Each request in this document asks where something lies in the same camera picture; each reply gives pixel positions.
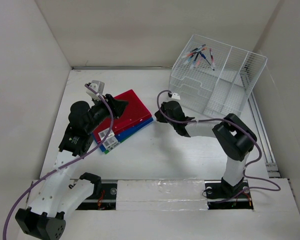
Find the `red plastic folder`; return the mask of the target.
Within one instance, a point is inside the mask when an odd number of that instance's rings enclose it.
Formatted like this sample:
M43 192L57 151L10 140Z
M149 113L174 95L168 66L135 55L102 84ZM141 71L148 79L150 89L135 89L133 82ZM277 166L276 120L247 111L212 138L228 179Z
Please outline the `red plastic folder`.
M123 115L120 118L114 119L112 126L114 136L152 117L150 111L132 89L123 92L114 98L116 100L128 101L128 106L126 107ZM104 122L102 122L102 124L94 130L93 135L97 143L104 138L104 135L108 132L110 124L111 118L106 118ZM105 141L105 147L109 147L109 145L112 144L110 137L111 135L109 135L108 140Z

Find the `blue cap gel pen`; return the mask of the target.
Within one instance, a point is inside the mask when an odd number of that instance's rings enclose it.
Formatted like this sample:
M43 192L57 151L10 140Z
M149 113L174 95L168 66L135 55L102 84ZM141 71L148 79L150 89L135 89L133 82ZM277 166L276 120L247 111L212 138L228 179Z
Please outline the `blue cap gel pen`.
M197 52L196 55L194 56L194 60L192 61L191 65L189 67L190 70L197 67L198 62L199 62L198 59L200 59L200 54Z

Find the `pink highlighter pen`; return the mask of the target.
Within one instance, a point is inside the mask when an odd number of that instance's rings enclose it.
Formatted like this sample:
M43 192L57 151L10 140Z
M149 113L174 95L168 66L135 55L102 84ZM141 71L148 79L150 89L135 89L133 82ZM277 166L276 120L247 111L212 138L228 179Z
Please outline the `pink highlighter pen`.
M202 60L202 52L199 51L194 59L194 62L192 63L192 67L197 68L200 65L201 60Z

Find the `dark blue clip pen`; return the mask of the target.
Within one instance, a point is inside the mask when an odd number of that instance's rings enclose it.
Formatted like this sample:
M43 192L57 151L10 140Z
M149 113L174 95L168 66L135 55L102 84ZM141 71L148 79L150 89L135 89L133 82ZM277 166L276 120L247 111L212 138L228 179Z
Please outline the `dark blue clip pen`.
M213 70L213 71L215 71L215 68L212 66L212 64L208 61L208 59L207 59L207 57L202 53L202 51L199 51L198 52L200 55L201 55L201 57L208 63L208 65L209 65L209 67Z

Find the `teal cap gel pen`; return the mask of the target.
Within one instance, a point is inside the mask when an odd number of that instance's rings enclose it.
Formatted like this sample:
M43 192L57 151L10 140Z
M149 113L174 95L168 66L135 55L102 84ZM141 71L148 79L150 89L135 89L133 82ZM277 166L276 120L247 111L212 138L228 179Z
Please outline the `teal cap gel pen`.
M205 46L206 46L206 44L202 44L199 47L196 47L193 50L189 51L188 53L190 54L190 53L196 52L198 50L202 50Z

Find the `dark red gel pen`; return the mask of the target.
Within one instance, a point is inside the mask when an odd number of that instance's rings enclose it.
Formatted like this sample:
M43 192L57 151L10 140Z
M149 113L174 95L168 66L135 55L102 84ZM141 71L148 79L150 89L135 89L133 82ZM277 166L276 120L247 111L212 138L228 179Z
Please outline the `dark red gel pen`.
M216 64L215 64L215 59L214 59L214 56L213 56L213 50L212 50L212 48L209 48L209 54L210 54L212 69L215 70Z

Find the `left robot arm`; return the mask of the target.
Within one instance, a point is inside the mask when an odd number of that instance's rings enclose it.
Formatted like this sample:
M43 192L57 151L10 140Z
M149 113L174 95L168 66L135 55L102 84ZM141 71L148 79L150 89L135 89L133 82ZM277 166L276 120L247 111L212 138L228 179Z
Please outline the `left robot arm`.
M20 208L15 220L21 230L40 240L58 240L62 236L66 220L88 197L101 194L101 178L83 173L78 182L69 187L80 160L87 156L93 143L93 131L106 120L120 118L128 101L117 100L110 94L96 94L90 106L77 101L70 107L69 124L58 147L53 173L46 177L37 197L26 209Z

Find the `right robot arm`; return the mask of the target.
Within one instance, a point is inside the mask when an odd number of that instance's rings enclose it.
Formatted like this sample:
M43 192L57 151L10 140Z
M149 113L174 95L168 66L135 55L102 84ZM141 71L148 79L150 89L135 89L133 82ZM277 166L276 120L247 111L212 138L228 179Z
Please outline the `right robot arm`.
M181 105L174 100L163 102L154 115L157 122L170 124L182 137L217 139L227 155L226 168L220 183L223 197L233 197L243 189L244 166L257 137L237 115L229 113L218 124L195 121L193 117L186 116Z

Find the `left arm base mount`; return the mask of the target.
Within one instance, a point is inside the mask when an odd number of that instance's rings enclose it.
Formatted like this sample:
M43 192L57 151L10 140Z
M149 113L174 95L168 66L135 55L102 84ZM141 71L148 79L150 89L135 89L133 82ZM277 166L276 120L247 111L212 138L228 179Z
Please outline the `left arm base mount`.
M79 179L88 180L93 184L93 193L78 206L77 210L108 211L116 209L117 180L102 180L100 176L87 172L82 174Z

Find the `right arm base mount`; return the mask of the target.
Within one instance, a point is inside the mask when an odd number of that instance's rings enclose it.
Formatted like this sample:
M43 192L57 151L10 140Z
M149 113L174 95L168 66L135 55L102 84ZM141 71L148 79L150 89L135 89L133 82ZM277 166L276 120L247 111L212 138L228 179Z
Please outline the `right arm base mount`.
M252 210L254 208L246 180L231 186L225 180L205 180L202 196L207 199L208 210Z

